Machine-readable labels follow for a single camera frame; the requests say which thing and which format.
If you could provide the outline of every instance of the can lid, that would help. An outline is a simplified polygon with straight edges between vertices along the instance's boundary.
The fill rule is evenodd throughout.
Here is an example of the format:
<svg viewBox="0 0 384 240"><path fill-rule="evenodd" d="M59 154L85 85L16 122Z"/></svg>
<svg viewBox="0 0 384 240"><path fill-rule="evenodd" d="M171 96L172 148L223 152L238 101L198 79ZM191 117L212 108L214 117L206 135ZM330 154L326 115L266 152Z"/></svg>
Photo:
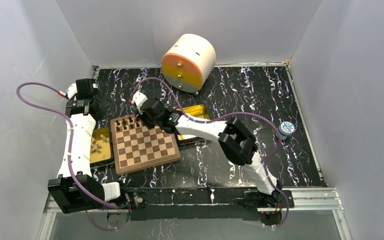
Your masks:
<svg viewBox="0 0 384 240"><path fill-rule="evenodd" d="M278 129L279 132L284 136L289 136L295 132L295 126L289 121L282 122Z"/></svg>

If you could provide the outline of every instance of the marble surface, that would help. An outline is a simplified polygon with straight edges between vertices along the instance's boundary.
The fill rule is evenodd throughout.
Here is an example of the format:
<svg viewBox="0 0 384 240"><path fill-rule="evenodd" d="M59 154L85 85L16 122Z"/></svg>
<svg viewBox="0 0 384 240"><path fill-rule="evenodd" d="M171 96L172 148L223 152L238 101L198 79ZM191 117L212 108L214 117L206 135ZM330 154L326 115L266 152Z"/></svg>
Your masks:
<svg viewBox="0 0 384 240"><path fill-rule="evenodd" d="M163 79L160 68L101 69L98 88L101 94L102 117L97 128L109 127L111 119L135 112L129 104L135 84L146 77ZM198 96L172 88L183 107L204 104L210 117L232 112L252 112L276 126L292 122L296 131L279 149L277 156L265 162L270 172L280 178L285 187L321 187L313 154L306 136L283 66L215 67ZM162 84L145 83L141 91L159 98L173 109L174 96ZM260 151L270 154L275 149L272 129L261 121L238 117L257 138ZM130 188L196 188L196 187L254 187L241 166L230 163L220 146L203 141L180 146L181 160L161 166L118 176L114 164L92 169L95 179L108 183L123 179Z"/></svg>

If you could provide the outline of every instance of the gray wall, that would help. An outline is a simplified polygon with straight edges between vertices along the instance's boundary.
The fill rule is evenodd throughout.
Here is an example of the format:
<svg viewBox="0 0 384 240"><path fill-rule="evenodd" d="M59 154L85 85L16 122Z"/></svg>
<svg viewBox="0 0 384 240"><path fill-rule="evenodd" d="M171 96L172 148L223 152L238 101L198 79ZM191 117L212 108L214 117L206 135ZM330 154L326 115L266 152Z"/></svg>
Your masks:
<svg viewBox="0 0 384 240"><path fill-rule="evenodd" d="M291 66L353 238L384 239L384 1L324 0Z"/></svg>
<svg viewBox="0 0 384 240"><path fill-rule="evenodd" d="M92 65L55 0L0 0L0 239L37 237L66 139L62 118L22 103L17 86L37 81L66 90L90 76ZM49 90L22 93L64 109Z"/></svg>
<svg viewBox="0 0 384 240"><path fill-rule="evenodd" d="M291 59L321 0L57 0L93 65L156 66L183 34L216 64Z"/></svg>

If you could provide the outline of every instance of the wooden chessboard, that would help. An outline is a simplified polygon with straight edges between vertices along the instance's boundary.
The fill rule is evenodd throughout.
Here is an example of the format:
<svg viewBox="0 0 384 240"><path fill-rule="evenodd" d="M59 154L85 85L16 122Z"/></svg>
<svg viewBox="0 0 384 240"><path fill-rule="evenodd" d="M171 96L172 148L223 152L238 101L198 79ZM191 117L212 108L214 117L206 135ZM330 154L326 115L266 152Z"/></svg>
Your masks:
<svg viewBox="0 0 384 240"><path fill-rule="evenodd" d="M134 115L110 121L115 172L118 175L167 164L180 159L174 134L158 126L149 130Z"/></svg>

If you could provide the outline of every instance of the black marble table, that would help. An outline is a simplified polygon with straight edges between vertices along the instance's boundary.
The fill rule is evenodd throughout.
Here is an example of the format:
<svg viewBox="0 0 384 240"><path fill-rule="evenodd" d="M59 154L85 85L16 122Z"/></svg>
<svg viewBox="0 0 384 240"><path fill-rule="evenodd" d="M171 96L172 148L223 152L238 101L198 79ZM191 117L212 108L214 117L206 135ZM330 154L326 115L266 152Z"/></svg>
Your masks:
<svg viewBox="0 0 384 240"><path fill-rule="evenodd" d="M133 114L129 104L137 82L146 77L163 79L160 68L101 69L98 88L102 94L101 119L97 128L109 127L111 119ZM198 96L172 88L183 107L204 104L212 119L232 112L252 112L276 126L295 124L296 132L276 156L265 162L285 187L322 187L303 122L283 66L215 67ZM159 82L145 83L141 91L159 98L170 109L174 96ZM275 149L272 129L253 118L238 117L257 138L263 154ZM254 187L241 166L230 163L220 146L203 141L180 146L181 160L118 176L114 164L92 169L95 179L108 183L123 179L128 188Z"/></svg>

